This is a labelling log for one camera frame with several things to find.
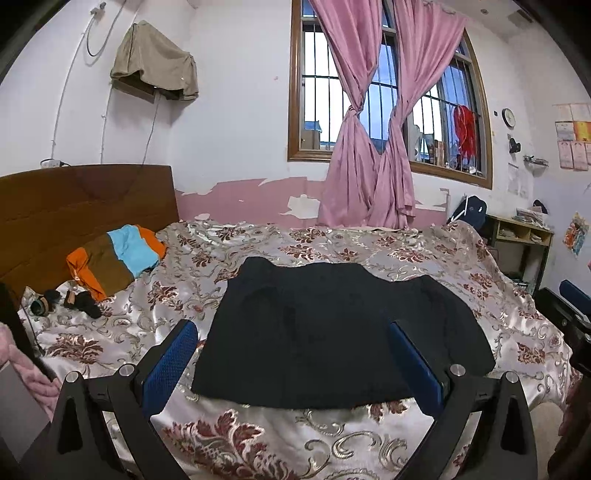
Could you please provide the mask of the red hanging garment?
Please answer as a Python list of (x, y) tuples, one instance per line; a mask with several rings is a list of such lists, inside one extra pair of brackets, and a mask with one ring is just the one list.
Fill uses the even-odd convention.
[(462, 158), (471, 160), (477, 154), (475, 114), (467, 106), (457, 105), (453, 116), (460, 155)]

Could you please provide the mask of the wooden shelf desk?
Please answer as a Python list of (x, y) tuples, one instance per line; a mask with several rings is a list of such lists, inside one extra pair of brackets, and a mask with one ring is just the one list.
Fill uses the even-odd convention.
[(479, 233), (501, 272), (534, 295), (543, 280), (554, 233), (535, 223), (492, 214)]

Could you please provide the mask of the wall certificates papers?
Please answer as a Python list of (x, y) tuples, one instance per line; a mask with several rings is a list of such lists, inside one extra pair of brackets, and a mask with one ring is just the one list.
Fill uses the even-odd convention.
[(556, 104), (554, 112), (560, 168), (589, 171), (591, 163), (590, 104)]

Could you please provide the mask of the pink curtain left panel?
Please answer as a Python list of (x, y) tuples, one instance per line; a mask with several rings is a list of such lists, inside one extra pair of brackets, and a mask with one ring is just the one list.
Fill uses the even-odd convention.
[(325, 178), (318, 222), (329, 227), (360, 226), (368, 221), (378, 159), (360, 114), (379, 62), (383, 7), (379, 1), (314, 1), (311, 6), (349, 99)]

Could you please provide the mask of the pink curtain panel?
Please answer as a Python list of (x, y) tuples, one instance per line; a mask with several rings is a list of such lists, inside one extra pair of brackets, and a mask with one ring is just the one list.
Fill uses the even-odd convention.
[(378, 163), (367, 224), (403, 229), (415, 217), (414, 180), (407, 123), (415, 105), (451, 63), (467, 19), (437, 1), (394, 1), (397, 29), (397, 103)]
[(368, 221), (378, 159), (360, 114), (379, 62), (383, 7), (379, 1), (314, 1), (311, 6), (349, 99), (325, 178), (318, 222), (329, 227), (360, 226)]

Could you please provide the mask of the pink fluffy blanket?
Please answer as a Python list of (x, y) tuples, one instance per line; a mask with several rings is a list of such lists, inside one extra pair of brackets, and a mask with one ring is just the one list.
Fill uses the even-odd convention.
[(0, 326), (0, 365), (9, 363), (19, 375), (21, 381), (35, 401), (53, 420), (62, 384), (58, 378), (50, 380), (41, 370), (16, 346), (9, 327)]

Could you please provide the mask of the floral satin bedspread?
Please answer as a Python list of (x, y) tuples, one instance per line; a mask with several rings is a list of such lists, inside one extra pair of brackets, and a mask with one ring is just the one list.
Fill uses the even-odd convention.
[(182, 320), (199, 343), (155, 430), (191, 479), (395, 479), (427, 433), (388, 328), (471, 373), (515, 372), (527, 403), (580, 379), (563, 334), (479, 234), (178, 222), (164, 259), (91, 319), (34, 320), (59, 378), (112, 374)]

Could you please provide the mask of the orange blue brown pillow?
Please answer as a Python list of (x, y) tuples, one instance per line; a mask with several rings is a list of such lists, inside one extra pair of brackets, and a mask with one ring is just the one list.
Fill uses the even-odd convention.
[(153, 269), (166, 251), (153, 231), (126, 224), (78, 247), (67, 255), (66, 264), (76, 283), (101, 302)]

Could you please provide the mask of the round wall clock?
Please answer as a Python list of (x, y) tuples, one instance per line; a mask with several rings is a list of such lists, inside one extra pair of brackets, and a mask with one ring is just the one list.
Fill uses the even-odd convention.
[(509, 129), (514, 129), (516, 127), (516, 117), (510, 108), (502, 109), (502, 118)]

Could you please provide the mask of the beige cloth covered wall unit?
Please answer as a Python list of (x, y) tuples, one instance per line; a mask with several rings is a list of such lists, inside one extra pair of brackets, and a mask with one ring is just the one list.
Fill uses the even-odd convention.
[(116, 90), (150, 103), (157, 93), (172, 101), (191, 102), (198, 97), (193, 56), (146, 21), (133, 23), (127, 30), (110, 78)]

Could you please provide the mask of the black garment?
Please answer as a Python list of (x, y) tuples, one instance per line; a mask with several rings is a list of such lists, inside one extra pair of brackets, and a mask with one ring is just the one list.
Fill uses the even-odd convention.
[(397, 323), (436, 367), (486, 375), (491, 347), (469, 306), (428, 275), (392, 282), (359, 264), (280, 267), (250, 257), (228, 286), (191, 389), (279, 409), (348, 409), (408, 398), (388, 333)]

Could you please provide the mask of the colourful wall poster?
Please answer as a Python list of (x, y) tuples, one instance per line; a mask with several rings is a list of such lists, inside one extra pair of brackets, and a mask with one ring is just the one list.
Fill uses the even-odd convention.
[(587, 220), (576, 212), (563, 238), (563, 244), (575, 257), (579, 256), (589, 230), (590, 225)]

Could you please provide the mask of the pink curtain right panel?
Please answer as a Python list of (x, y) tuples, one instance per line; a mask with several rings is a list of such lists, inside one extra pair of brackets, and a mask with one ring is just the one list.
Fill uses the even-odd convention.
[(394, 1), (397, 29), (397, 103), (378, 163), (367, 224), (403, 229), (415, 217), (414, 180), (407, 123), (415, 105), (451, 63), (467, 19), (437, 1)]

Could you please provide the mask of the black headphones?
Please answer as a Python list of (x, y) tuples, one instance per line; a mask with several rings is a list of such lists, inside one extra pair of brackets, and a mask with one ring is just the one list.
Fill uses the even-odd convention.
[(98, 319), (102, 315), (101, 309), (89, 292), (75, 293), (71, 290), (68, 290), (64, 297), (61, 297), (57, 290), (45, 291), (32, 302), (31, 313), (35, 316), (47, 316), (55, 310), (60, 300), (63, 300), (65, 308), (81, 311), (91, 319)]

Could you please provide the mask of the blue chair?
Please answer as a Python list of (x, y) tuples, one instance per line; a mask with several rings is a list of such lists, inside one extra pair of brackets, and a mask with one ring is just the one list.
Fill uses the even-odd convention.
[(462, 198), (448, 222), (463, 221), (471, 225), (475, 230), (480, 230), (485, 224), (486, 216), (486, 202), (476, 195), (466, 195)]

